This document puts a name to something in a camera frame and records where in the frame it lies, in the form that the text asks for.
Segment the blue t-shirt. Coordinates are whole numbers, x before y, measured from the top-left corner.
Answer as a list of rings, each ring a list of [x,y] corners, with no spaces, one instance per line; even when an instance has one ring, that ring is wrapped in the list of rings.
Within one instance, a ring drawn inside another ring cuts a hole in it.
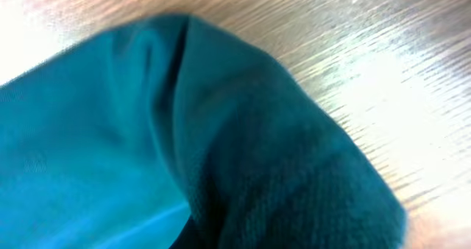
[[[406,213],[270,55],[191,15],[1,88],[3,248],[399,248]]]

